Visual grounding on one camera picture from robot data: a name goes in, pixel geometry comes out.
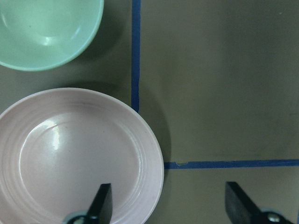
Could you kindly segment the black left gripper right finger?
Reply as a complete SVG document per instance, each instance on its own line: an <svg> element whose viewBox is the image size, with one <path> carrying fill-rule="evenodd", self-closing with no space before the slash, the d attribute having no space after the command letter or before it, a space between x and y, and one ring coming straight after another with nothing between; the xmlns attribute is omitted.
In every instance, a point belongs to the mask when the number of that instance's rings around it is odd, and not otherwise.
<svg viewBox="0 0 299 224"><path fill-rule="evenodd" d="M261 210L236 182L225 183L225 211L233 224L290 224L283 215Z"/></svg>

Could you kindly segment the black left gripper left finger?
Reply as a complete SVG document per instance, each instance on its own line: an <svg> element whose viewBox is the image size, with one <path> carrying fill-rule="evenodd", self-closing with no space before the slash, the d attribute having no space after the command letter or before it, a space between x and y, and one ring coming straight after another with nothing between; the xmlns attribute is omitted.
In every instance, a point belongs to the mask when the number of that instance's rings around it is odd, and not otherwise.
<svg viewBox="0 0 299 224"><path fill-rule="evenodd" d="M112 187L101 184L89 209L67 217L68 224L109 224L113 213Z"/></svg>

